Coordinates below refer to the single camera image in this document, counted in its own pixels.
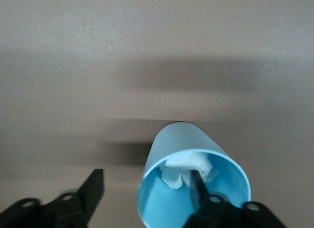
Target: gray surface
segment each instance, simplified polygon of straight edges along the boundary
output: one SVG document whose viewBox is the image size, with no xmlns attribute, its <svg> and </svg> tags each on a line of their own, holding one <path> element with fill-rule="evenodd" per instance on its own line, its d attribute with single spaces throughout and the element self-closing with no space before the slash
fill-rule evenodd
<svg viewBox="0 0 314 228">
<path fill-rule="evenodd" d="M 143 227 L 166 124 L 198 125 L 290 228 L 314 223 L 314 0 L 0 0 L 0 209 L 95 167 L 93 228 Z"/>
</svg>

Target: white tissue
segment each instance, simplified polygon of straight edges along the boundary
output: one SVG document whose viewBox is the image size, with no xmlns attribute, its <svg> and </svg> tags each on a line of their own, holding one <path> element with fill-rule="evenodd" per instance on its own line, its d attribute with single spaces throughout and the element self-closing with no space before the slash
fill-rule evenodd
<svg viewBox="0 0 314 228">
<path fill-rule="evenodd" d="M 183 182 L 190 187 L 191 170 L 197 170 L 205 183 L 211 169 L 208 154 L 201 152 L 181 153 L 160 165 L 161 179 L 172 189 L 182 187 Z"/>
</svg>

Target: light blue plastic cup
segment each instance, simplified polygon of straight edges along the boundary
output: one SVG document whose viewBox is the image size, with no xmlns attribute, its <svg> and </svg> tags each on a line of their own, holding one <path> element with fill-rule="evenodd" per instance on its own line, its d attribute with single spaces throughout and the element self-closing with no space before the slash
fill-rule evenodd
<svg viewBox="0 0 314 228">
<path fill-rule="evenodd" d="M 224 194 L 230 203 L 242 207 L 250 201 L 251 188 L 243 169 L 198 127 L 176 122 L 156 136 L 137 192 L 138 213 L 148 228 L 182 228 L 193 210 L 189 188 L 171 189 L 161 180 L 160 163 L 185 152 L 205 152 L 220 174 L 206 187 Z"/>
</svg>

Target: cup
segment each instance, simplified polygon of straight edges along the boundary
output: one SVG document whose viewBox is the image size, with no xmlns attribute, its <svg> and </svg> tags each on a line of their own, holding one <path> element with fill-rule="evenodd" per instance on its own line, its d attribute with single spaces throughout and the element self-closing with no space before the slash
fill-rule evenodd
<svg viewBox="0 0 314 228">
<path fill-rule="evenodd" d="M 195 213 L 189 188 L 183 184 L 171 189 L 161 179 L 159 165 L 170 157 L 186 152 L 204 152 L 219 175 L 206 182 L 212 194 L 224 194 L 229 202 L 242 207 L 251 199 L 249 180 L 243 169 L 209 136 L 195 125 L 176 122 L 156 136 L 137 192 L 138 213 L 148 228 L 182 228 Z"/>
</svg>

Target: black metal bracket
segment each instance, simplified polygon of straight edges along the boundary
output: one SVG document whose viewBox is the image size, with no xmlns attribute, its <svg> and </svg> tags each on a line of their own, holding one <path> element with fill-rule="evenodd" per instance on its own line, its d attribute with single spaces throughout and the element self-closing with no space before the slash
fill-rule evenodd
<svg viewBox="0 0 314 228">
<path fill-rule="evenodd" d="M 81 187 L 45 205 L 22 199 L 0 214 L 0 228 L 87 228 L 104 194 L 104 171 L 95 169 Z"/>
<path fill-rule="evenodd" d="M 262 203 L 247 202 L 241 209 L 211 195 L 198 171 L 191 172 L 190 195 L 196 213 L 183 228 L 287 228 Z"/>
</svg>

